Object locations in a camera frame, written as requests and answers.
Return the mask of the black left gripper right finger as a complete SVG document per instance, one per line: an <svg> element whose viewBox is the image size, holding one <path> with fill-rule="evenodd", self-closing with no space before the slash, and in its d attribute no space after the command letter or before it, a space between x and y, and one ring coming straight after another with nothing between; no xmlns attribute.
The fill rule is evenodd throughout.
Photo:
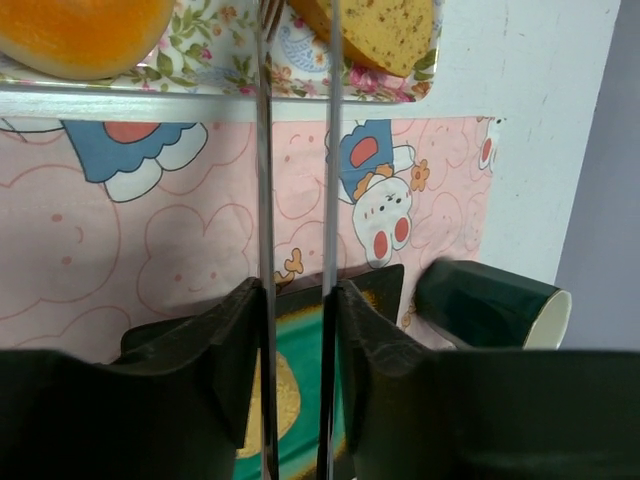
<svg viewBox="0 0 640 480"><path fill-rule="evenodd" d="M432 350L337 289L348 450L360 479L635 479L635 352Z"/></svg>

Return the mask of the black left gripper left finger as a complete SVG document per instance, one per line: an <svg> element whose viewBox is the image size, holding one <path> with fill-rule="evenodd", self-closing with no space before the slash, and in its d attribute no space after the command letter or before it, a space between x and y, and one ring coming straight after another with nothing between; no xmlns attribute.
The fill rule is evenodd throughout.
<svg viewBox="0 0 640 480"><path fill-rule="evenodd" d="M260 282L206 313L134 332L110 364L1 354L5 479L229 479L245 438Z"/></svg>

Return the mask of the small pale muffin bread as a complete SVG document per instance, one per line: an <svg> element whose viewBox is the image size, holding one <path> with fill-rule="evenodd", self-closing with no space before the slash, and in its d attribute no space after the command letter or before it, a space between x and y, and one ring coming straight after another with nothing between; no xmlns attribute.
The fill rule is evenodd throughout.
<svg viewBox="0 0 640 480"><path fill-rule="evenodd" d="M260 359L257 359L244 445L237 451L239 459L252 457L261 450L260 367ZM280 352L276 353L276 406L277 434L278 439L282 439L300 414L301 394L293 370L286 357Z"/></svg>

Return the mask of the speckled bread slice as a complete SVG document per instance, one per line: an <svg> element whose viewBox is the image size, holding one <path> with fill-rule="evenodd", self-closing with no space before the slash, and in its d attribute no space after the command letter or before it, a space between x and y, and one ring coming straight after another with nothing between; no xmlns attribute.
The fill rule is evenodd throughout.
<svg viewBox="0 0 640 480"><path fill-rule="evenodd" d="M327 67L330 54L332 3L291 1L299 20L311 30L303 57L312 67ZM432 74L437 50L434 1L342 1L343 57L352 66L426 81Z"/></svg>

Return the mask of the silver metal tongs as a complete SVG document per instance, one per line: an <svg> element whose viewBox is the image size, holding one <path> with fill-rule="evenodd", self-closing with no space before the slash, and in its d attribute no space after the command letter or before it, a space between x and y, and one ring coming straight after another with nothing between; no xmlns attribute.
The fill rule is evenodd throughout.
<svg viewBox="0 0 640 480"><path fill-rule="evenodd" d="M266 320L261 337L261 419L263 479L279 477L277 393L276 393L276 321L274 282L273 219L273 138L272 138L272 59L271 43L282 16L282 1L256 3L256 140L259 214L259 272L265 290ZM337 227L340 172L339 143L342 120L342 84L339 79L343 59L341 8L331 3L330 94L328 140L330 159L326 162L323 317L320 426L316 458L316 477L334 477L334 410L336 399L336 318L337 318Z"/></svg>

